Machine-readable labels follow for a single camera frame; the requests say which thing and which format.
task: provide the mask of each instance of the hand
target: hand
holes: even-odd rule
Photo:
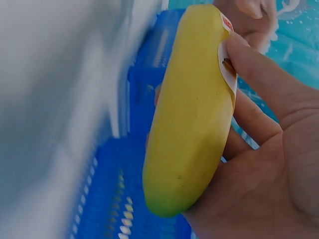
[[[213,4],[229,18],[234,30],[259,51],[276,30],[276,0],[215,0]]]
[[[232,63],[280,124],[238,91],[234,116],[260,148],[231,129],[228,163],[184,215],[201,239],[318,239],[319,91],[245,44],[229,38]]]

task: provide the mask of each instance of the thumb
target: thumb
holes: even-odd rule
[[[309,99],[313,95],[309,94],[311,88],[282,70],[268,57],[249,47],[237,33],[231,32],[227,40],[227,50],[237,73],[274,111],[280,123],[291,113],[309,107],[305,102],[314,102]]]

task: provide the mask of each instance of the palm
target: palm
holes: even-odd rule
[[[216,172],[209,189],[189,214],[201,239],[276,237],[292,228],[300,233],[302,215],[290,198],[283,158],[282,134],[269,139],[258,150],[236,156]]]

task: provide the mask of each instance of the red text on sticker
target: red text on sticker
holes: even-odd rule
[[[233,25],[230,23],[228,19],[223,17],[223,21],[224,21],[224,24],[229,27],[229,29],[231,29],[232,31],[234,30]]]

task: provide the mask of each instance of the white surface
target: white surface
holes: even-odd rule
[[[125,132],[123,82],[161,6],[0,1],[0,238],[63,238],[101,123]]]

